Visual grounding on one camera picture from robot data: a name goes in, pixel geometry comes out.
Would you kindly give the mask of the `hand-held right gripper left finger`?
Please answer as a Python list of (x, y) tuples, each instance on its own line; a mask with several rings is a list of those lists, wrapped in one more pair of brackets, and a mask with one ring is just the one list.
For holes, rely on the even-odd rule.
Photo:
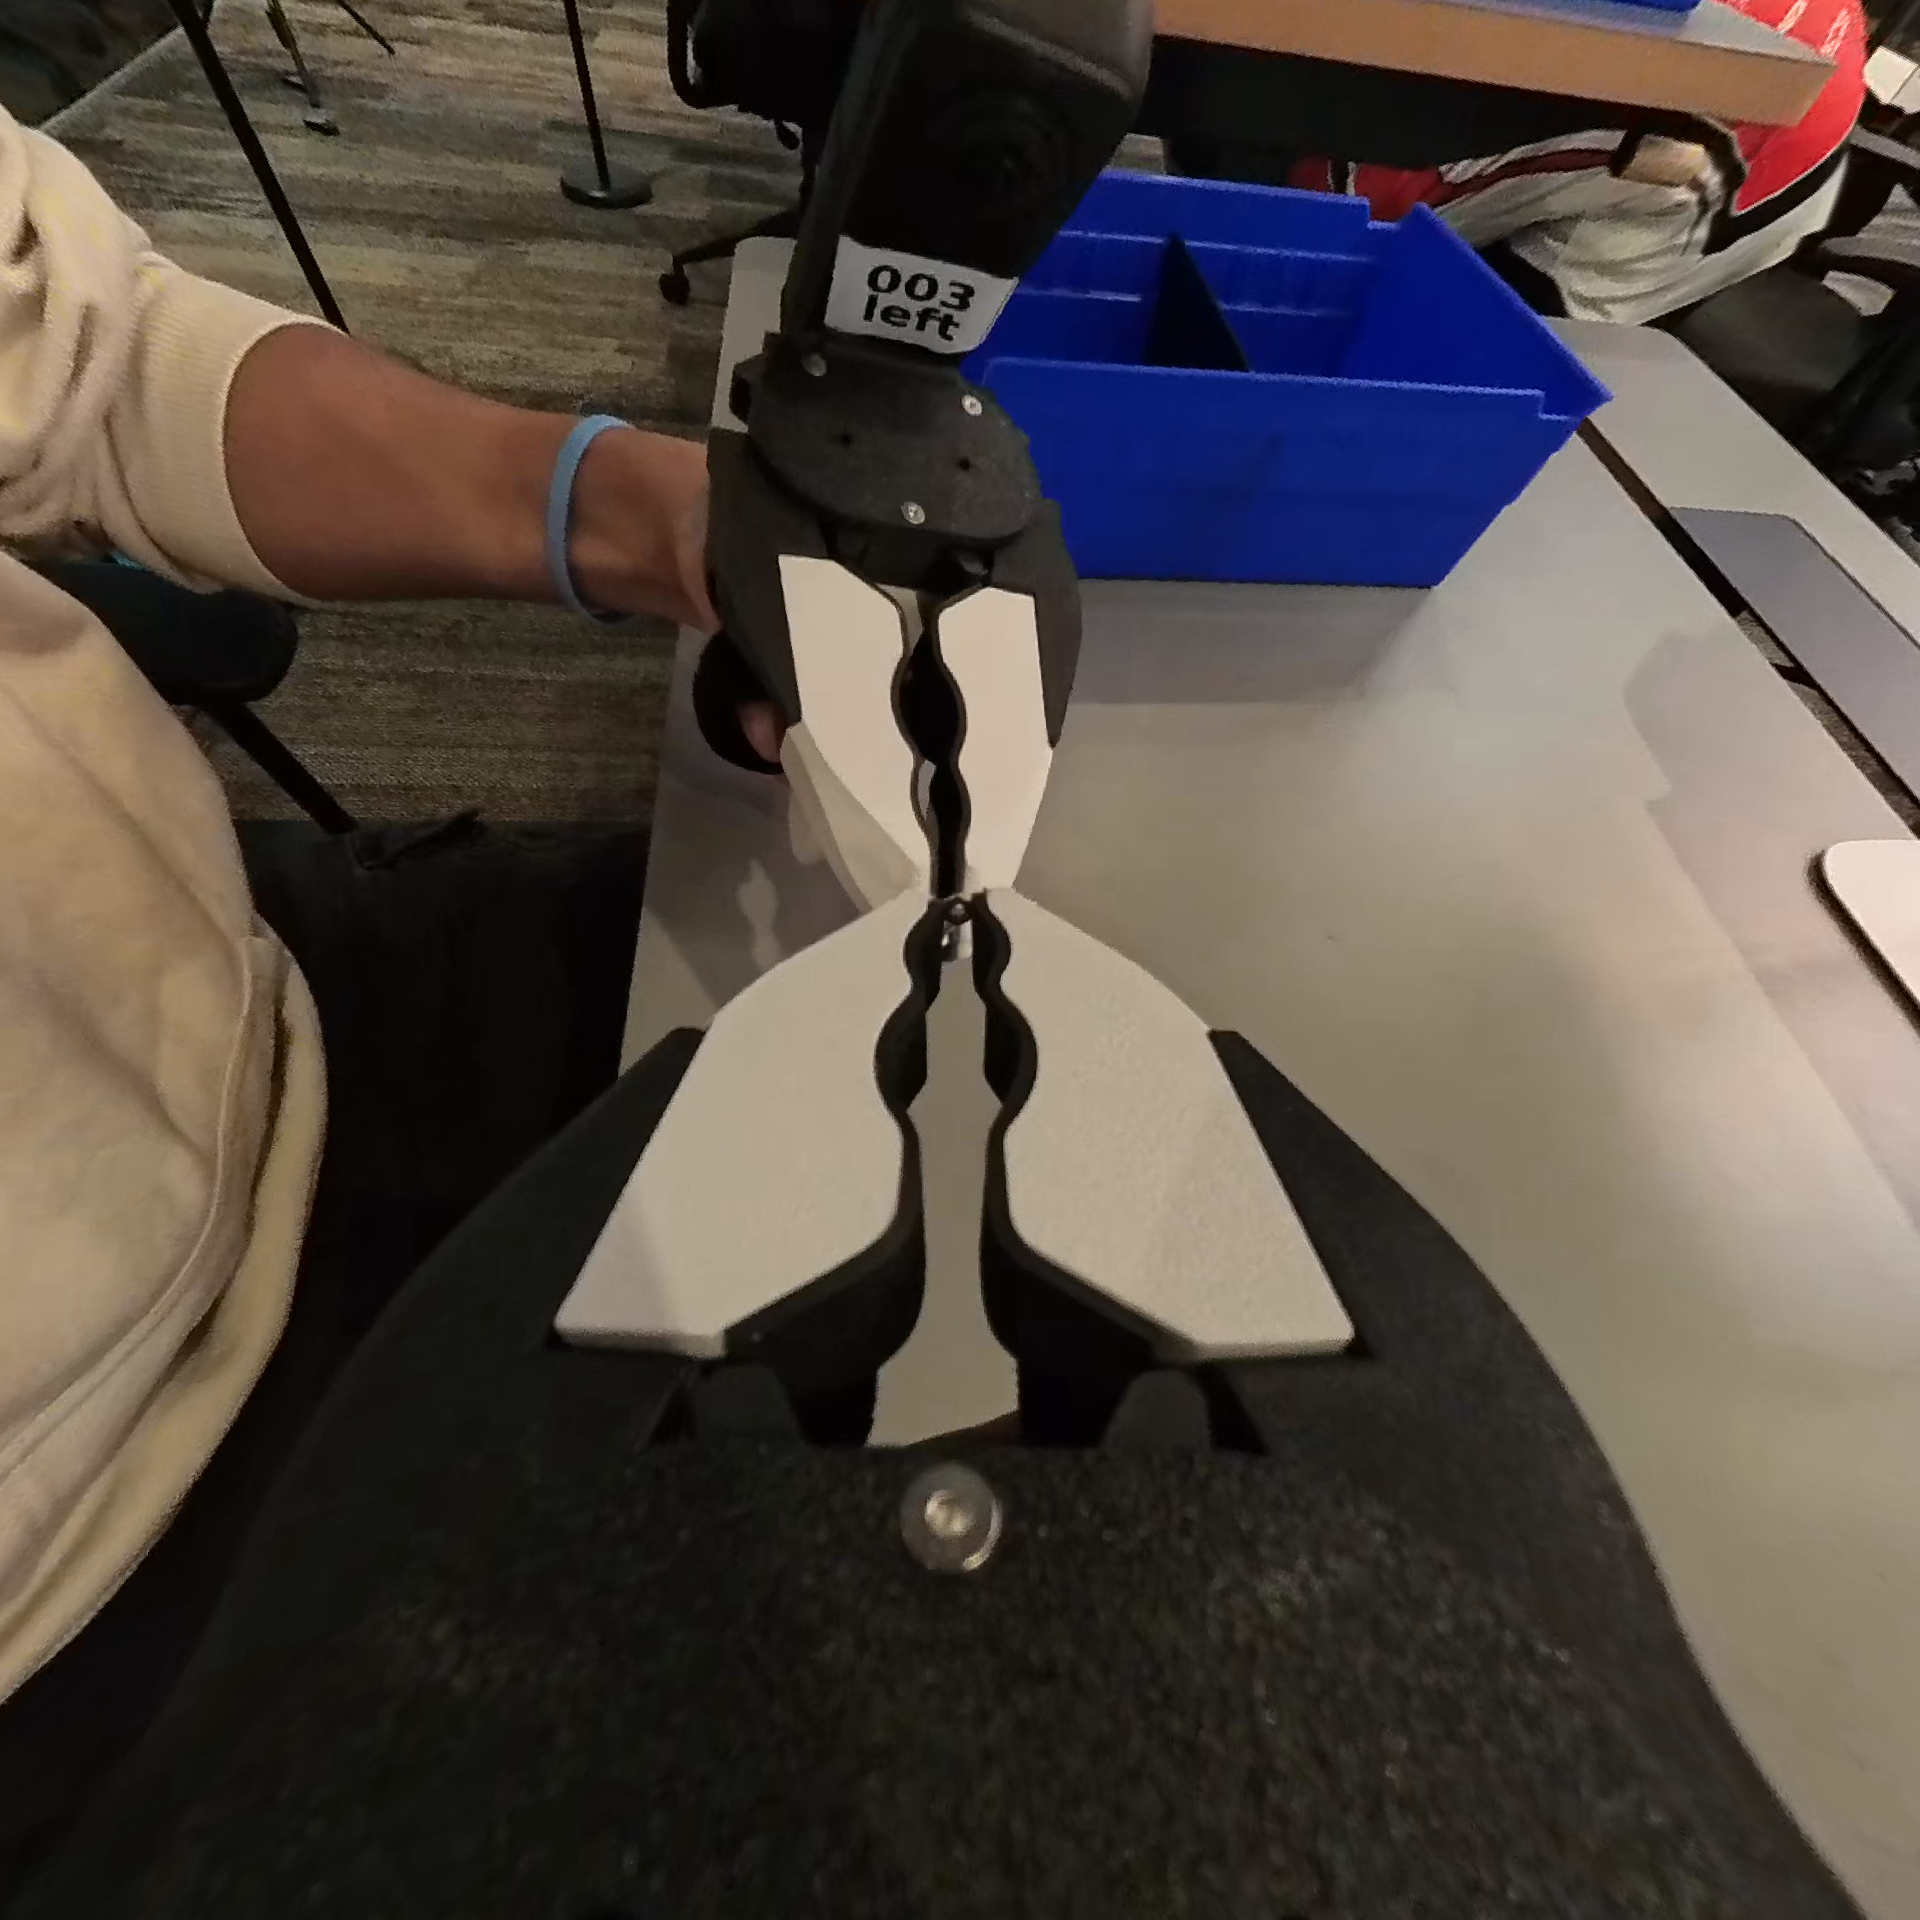
[(862, 1444), (926, 1293), (911, 1111), (946, 915), (867, 913), (734, 997), (685, 1069), (562, 1298), (571, 1349), (763, 1370), (814, 1443)]

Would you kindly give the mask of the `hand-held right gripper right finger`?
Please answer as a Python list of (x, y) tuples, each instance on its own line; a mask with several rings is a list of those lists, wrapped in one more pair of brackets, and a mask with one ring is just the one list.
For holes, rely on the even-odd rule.
[(981, 1296), (1028, 1443), (1096, 1446), (1152, 1376), (1354, 1347), (1242, 1097), (1264, 1056), (1013, 888), (973, 900), (973, 981), (999, 1100)]

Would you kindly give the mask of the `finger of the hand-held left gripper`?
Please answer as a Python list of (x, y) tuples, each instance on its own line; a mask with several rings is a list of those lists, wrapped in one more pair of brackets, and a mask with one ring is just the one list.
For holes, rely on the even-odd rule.
[(784, 555), (780, 597), (799, 697), (780, 768), (814, 852), (858, 910), (932, 899), (918, 752), (901, 720), (901, 604), (829, 559)]
[(1015, 887), (1053, 771), (1040, 625), (1031, 597), (979, 589), (939, 613), (932, 646), (959, 708), (949, 768), (963, 894)]

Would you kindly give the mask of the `blue plastic divided bin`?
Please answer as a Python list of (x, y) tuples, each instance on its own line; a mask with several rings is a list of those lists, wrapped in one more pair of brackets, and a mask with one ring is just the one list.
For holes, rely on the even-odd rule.
[(966, 372), (1084, 580), (1433, 589), (1611, 400), (1426, 207), (1119, 168)]

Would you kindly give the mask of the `person's left forearm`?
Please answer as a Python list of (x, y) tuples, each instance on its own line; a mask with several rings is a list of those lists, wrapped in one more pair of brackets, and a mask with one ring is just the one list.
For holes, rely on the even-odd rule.
[(296, 602), (551, 602), (564, 420), (422, 378), (162, 256), (4, 116), (4, 543)]

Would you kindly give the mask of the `blue wristband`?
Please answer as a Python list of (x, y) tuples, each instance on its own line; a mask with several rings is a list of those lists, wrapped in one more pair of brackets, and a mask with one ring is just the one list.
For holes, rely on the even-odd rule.
[(572, 420), (548, 472), (541, 525), (541, 556), (552, 599), (594, 626), (627, 626), (639, 618), (633, 607), (633, 541), (619, 500), (609, 499), (605, 461), (589, 465), (599, 448), (633, 423), (614, 414)]

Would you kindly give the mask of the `black microphone stand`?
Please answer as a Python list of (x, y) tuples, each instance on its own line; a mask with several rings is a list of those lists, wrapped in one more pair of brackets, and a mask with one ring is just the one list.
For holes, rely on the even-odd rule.
[(623, 171), (614, 167), (599, 106), (583, 8), (575, 0), (566, 0), (561, 7), (578, 86), (583, 124), (589, 138), (589, 157), (564, 164), (558, 180), (561, 192), (571, 204), (597, 212), (640, 210), (656, 197), (654, 180), (634, 168)]

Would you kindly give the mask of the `black office chair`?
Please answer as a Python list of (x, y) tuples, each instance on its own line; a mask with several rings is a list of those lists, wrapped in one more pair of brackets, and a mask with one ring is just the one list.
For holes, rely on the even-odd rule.
[(293, 607), (240, 589), (180, 589), (126, 562), (45, 561), (28, 571), (93, 613), (164, 702), (210, 720), (316, 829), (359, 829), (258, 714), (299, 660)]
[(796, 238), (812, 195), (833, 115), (853, 61), (861, 4), (671, 2), (667, 69), (694, 110), (738, 110), (774, 129), (801, 157), (796, 200), (754, 227), (675, 253), (658, 280), (677, 308), (692, 296), (691, 271), (731, 262), (750, 238)]
[(1917, 531), (1918, 116), (1854, 132), (1826, 225), (1660, 322), (1862, 512)]

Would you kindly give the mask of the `person's cream sweater torso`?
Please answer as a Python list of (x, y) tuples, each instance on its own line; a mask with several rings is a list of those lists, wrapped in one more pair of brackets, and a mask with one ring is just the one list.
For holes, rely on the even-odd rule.
[(3, 643), (10, 1701), (125, 1588), (275, 1357), (327, 1089), (200, 747), (13, 559)]

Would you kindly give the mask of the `wooden office desk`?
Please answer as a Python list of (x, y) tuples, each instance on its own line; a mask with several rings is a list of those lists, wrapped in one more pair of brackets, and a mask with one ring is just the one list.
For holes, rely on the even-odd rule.
[(1163, 2), (1161, 36), (1738, 124), (1803, 119), (1835, 61), (1728, 4)]

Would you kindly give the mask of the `white metal display stand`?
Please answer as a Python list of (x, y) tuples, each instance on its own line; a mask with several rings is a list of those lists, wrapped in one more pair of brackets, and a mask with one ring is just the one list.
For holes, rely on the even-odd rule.
[(1837, 843), (1818, 854), (1814, 869), (1837, 919), (1918, 1012), (1918, 840)]

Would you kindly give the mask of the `dark table inset panel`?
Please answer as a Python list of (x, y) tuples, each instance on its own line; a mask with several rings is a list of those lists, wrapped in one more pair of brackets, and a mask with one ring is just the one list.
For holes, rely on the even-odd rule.
[(1917, 634), (1793, 516), (1681, 506), (1672, 520), (1709, 574), (1734, 592), (1917, 803)]

